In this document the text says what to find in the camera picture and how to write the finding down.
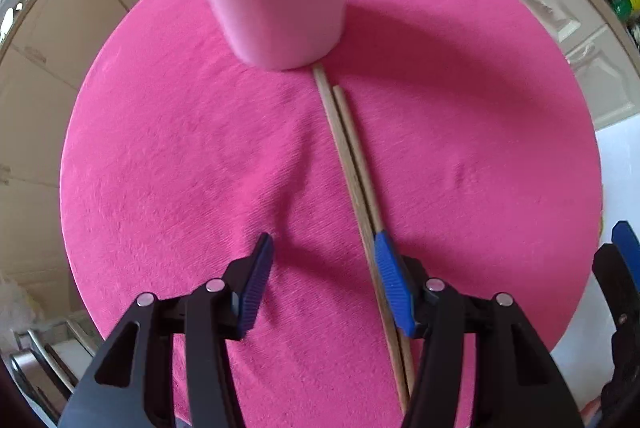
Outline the pink round tablecloth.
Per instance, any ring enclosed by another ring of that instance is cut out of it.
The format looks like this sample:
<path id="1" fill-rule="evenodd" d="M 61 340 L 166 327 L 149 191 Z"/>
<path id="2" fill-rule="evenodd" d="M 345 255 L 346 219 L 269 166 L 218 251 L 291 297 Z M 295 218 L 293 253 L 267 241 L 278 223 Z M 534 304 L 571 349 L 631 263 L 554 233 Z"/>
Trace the pink round tablecloth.
<path id="1" fill-rule="evenodd" d="M 343 88 L 399 252 L 459 292 L 511 294 L 554 346 L 599 244 L 600 159 L 563 52 L 519 0 L 348 0 L 323 60 Z M 326 113 L 308 69 L 229 49 L 207 0 L 140 0 L 68 127 L 61 216 L 102 334 L 139 294 L 274 263 L 230 344 L 251 427 L 397 427 L 390 357 Z"/>

